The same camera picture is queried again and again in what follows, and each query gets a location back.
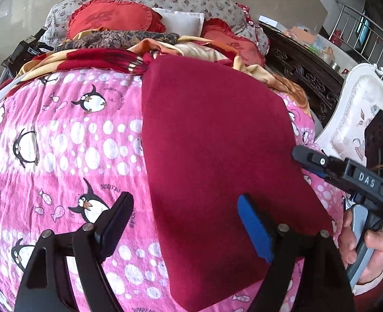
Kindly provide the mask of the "metal stair railing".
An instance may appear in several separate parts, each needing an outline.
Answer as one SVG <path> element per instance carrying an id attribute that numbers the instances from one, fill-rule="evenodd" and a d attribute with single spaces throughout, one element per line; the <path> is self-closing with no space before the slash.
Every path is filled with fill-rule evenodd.
<path id="1" fill-rule="evenodd" d="M 367 14 L 342 0 L 335 0 L 340 12 L 329 41 L 345 51 L 356 62 L 383 67 L 383 28 Z"/>

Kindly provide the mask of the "pink penguin quilt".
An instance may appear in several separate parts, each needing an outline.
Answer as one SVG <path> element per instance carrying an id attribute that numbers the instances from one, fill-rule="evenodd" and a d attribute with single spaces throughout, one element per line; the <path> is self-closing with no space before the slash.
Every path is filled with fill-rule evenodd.
<path id="1" fill-rule="evenodd" d="M 92 223 L 121 192 L 134 212 L 104 272 L 126 311 L 179 311 L 159 245 L 141 146 L 139 76 L 82 69 L 0 103 L 0 311 L 12 311 L 40 234 Z"/>

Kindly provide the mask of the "orange red satin blanket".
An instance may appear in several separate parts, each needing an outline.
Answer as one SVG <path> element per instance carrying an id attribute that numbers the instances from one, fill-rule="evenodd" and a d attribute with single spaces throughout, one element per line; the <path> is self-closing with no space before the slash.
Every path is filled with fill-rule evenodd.
<path id="1" fill-rule="evenodd" d="M 305 114 L 311 114 L 306 93 L 298 84 L 263 66 L 246 66 L 232 47 L 200 37 L 180 36 L 176 44 L 146 39 L 129 49 L 49 51 L 25 63 L 17 76 L 22 78 L 22 82 L 27 82 L 56 71 L 82 68 L 102 68 L 141 75 L 151 60 L 162 55 L 189 57 L 231 67 L 255 78 L 276 93 L 286 94 Z"/>

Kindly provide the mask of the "black device beside bed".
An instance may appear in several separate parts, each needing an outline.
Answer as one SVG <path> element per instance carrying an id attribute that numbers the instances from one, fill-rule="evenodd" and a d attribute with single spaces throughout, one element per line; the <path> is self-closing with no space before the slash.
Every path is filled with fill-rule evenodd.
<path id="1" fill-rule="evenodd" d="M 40 41 L 46 31 L 47 28 L 42 27 L 35 35 L 30 35 L 20 41 L 14 51 L 2 61 L 3 72 L 6 73 L 8 78 L 15 77 L 21 67 L 35 56 L 42 55 L 47 51 L 53 51 L 52 46 Z"/>

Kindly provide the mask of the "white square pillow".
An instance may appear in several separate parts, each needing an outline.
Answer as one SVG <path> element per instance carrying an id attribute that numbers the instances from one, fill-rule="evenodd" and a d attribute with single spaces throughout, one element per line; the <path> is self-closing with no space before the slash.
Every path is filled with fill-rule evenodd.
<path id="1" fill-rule="evenodd" d="M 153 8 L 162 16 L 162 24 L 166 26 L 168 33 L 176 33 L 180 36 L 200 37 L 205 21 L 203 13 L 171 11 L 168 9 Z"/>

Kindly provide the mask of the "red heart pillow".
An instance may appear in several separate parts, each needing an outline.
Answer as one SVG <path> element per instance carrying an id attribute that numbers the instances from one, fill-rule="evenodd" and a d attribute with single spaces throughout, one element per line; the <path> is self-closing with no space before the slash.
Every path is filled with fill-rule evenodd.
<path id="1" fill-rule="evenodd" d="M 137 30 L 164 33 L 162 16 L 152 8 L 124 0 L 91 0 L 71 16 L 67 38 L 72 39 L 86 30 Z"/>
<path id="2" fill-rule="evenodd" d="M 256 43 L 232 32 L 232 28 L 219 18 L 206 20 L 202 28 L 202 38 L 213 40 L 232 47 L 242 58 L 246 66 L 265 65 L 263 54 L 259 51 Z"/>

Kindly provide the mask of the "left red heart pillow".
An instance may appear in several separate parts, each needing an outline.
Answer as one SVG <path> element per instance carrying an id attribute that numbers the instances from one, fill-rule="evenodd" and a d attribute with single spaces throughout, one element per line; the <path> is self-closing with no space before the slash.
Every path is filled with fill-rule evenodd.
<path id="1" fill-rule="evenodd" d="M 71 16 L 67 38 L 72 39 L 86 30 L 137 30 L 164 33 L 162 16 L 152 8 L 124 0 L 91 0 Z"/>

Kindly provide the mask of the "right red heart pillow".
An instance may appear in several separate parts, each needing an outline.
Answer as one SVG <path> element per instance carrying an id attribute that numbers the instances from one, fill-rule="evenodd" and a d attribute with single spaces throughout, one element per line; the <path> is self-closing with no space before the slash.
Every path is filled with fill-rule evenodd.
<path id="1" fill-rule="evenodd" d="M 206 20 L 202 28 L 202 38 L 213 40 L 232 47 L 242 58 L 246 66 L 265 65 L 263 54 L 259 51 L 256 43 L 232 32 L 232 28 L 219 18 Z"/>

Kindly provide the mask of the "white ornate chair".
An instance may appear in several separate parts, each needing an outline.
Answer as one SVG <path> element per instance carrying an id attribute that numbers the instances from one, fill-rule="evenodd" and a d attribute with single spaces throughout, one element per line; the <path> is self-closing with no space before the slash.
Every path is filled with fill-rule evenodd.
<path id="1" fill-rule="evenodd" d="M 349 71 L 335 110 L 315 143 L 328 156 L 353 159 L 365 166 L 364 132 L 381 109 L 383 68 L 361 63 Z"/>

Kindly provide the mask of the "dark patterned fuzzy cloth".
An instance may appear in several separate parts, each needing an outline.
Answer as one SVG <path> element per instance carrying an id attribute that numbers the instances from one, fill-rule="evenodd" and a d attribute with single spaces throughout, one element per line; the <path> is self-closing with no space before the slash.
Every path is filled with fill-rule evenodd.
<path id="1" fill-rule="evenodd" d="M 73 39 L 59 44 L 54 52 L 71 49 L 129 49 L 142 40 L 151 39 L 159 42 L 176 44 L 180 35 L 172 32 L 149 32 L 141 30 L 86 30 Z"/>

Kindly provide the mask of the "dark carved wooden headboard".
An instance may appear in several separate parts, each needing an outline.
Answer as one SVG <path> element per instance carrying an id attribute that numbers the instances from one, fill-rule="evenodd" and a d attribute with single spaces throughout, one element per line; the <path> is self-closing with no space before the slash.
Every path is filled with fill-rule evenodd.
<path id="1" fill-rule="evenodd" d="M 344 79 L 325 61 L 281 31 L 261 23 L 269 39 L 266 66 L 304 89 L 310 108 L 322 125 L 329 122 Z"/>

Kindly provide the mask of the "dark red sweater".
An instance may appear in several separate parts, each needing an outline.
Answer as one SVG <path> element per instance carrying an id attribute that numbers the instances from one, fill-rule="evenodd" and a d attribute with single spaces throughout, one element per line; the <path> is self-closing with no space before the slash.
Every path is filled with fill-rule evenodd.
<path id="1" fill-rule="evenodd" d="M 201 311 L 263 279 L 239 218 L 250 196 L 276 224 L 314 235 L 332 221 L 292 158 L 284 101 L 253 77 L 164 55 L 142 78 L 141 145 L 170 293 Z"/>

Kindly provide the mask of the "floral grey duvet pile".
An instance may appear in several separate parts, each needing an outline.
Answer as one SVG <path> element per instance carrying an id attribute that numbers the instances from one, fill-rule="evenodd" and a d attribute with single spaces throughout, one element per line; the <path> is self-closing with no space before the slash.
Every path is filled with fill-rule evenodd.
<path id="1" fill-rule="evenodd" d="M 52 47 L 62 43 L 67 35 L 70 16 L 86 2 L 91 0 L 62 0 L 49 11 L 45 27 L 47 31 L 42 40 Z M 252 25 L 247 20 L 244 8 L 232 0 L 125 0 L 142 3 L 148 7 L 168 9 L 171 11 L 203 13 L 205 19 L 219 18 L 225 21 L 232 32 L 245 37 L 258 45 L 260 53 L 265 56 L 270 43 L 263 29 Z"/>

